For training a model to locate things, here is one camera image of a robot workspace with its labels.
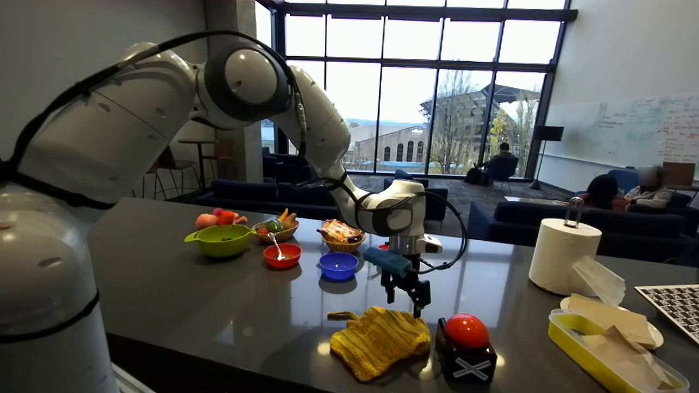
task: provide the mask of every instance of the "blue bowl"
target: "blue bowl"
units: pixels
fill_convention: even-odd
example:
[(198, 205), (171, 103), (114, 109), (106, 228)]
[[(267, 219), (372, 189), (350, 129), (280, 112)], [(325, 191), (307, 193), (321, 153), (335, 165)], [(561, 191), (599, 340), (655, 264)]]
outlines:
[(318, 268), (325, 282), (350, 282), (356, 274), (356, 256), (330, 251), (321, 256)]

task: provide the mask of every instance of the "toilet paper roll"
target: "toilet paper roll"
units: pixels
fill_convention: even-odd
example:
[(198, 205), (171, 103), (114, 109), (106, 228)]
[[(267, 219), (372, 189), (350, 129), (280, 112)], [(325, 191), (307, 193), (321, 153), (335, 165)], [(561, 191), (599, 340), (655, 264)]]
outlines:
[(528, 279), (543, 291), (569, 294), (572, 264), (593, 257), (603, 231), (582, 222), (568, 228), (561, 219), (543, 219), (532, 250)]

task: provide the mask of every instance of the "sky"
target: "sky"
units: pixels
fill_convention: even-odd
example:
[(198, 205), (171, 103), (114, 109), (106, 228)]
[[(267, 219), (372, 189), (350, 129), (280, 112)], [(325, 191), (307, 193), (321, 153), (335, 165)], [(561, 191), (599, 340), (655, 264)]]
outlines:
[[(354, 5), (382, 5), (382, 0), (356, 0)], [(389, 5), (430, 5), (434, 0), (389, 0)], [(561, 10), (564, 0), (511, 0), (518, 10)], [(501, 6), (501, 0), (449, 0), (449, 6)], [(257, 36), (268, 41), (268, 12), (257, 10)], [(323, 18), (287, 18), (285, 53), (323, 55)], [(445, 23), (443, 59), (491, 62), (497, 39), (497, 23)], [(499, 62), (547, 63), (558, 25), (554, 23), (506, 23)], [(342, 56), (380, 56), (380, 20), (327, 20), (327, 55)], [(436, 59), (438, 23), (386, 23), (386, 59)], [(289, 62), (303, 69), (316, 82), (323, 82), (321, 63)], [(434, 70), (383, 69), (380, 115), (383, 120), (424, 122), (418, 103), (428, 101), (434, 89)], [(330, 63), (327, 97), (345, 119), (375, 119), (377, 109), (377, 63)], [(491, 84), (491, 73), (471, 73), (474, 89)], [(538, 89), (541, 75), (499, 73), (497, 86)]]

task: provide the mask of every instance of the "whiteboard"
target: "whiteboard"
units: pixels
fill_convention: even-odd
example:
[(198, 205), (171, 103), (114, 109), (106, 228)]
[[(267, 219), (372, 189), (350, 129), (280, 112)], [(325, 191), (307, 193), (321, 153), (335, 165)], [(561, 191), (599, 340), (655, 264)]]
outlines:
[(545, 151), (605, 166), (699, 166), (699, 97), (561, 106), (561, 142)]

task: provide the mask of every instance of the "green bowl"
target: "green bowl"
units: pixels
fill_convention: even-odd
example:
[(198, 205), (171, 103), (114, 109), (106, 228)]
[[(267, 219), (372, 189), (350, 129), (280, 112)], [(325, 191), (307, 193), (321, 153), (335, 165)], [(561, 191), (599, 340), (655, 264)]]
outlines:
[(198, 244), (206, 257), (233, 257), (248, 250), (253, 239), (247, 225), (202, 228), (183, 239), (187, 244)]

